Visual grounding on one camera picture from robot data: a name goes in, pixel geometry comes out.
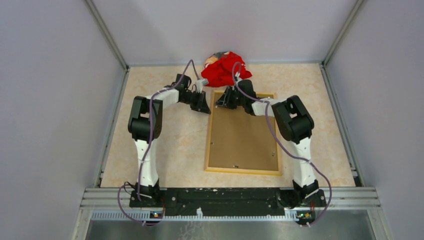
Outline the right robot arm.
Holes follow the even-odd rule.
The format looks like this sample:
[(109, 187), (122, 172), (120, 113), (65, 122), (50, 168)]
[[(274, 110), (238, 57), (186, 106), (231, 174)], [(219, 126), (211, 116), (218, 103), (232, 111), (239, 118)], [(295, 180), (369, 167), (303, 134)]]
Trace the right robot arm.
[(307, 206), (318, 192), (319, 184), (310, 164), (315, 123), (300, 97), (293, 95), (286, 100), (258, 97), (252, 81), (245, 79), (238, 81), (235, 86), (226, 87), (215, 105), (227, 109), (243, 107), (252, 116), (275, 119), (280, 135), (294, 151), (293, 154), (286, 152), (296, 160), (292, 180), (293, 200), (299, 206)]

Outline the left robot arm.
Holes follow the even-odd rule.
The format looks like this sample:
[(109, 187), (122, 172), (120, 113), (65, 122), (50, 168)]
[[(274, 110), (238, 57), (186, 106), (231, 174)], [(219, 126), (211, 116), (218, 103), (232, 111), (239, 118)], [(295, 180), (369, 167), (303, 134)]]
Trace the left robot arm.
[(203, 87), (209, 81), (200, 78), (191, 86), (191, 78), (178, 74), (176, 81), (166, 85), (149, 96), (133, 99), (128, 120), (128, 132), (134, 140), (138, 157), (136, 196), (147, 206), (154, 207), (160, 202), (159, 175), (156, 167), (156, 148), (163, 128), (164, 109), (183, 103), (195, 112), (211, 114)]

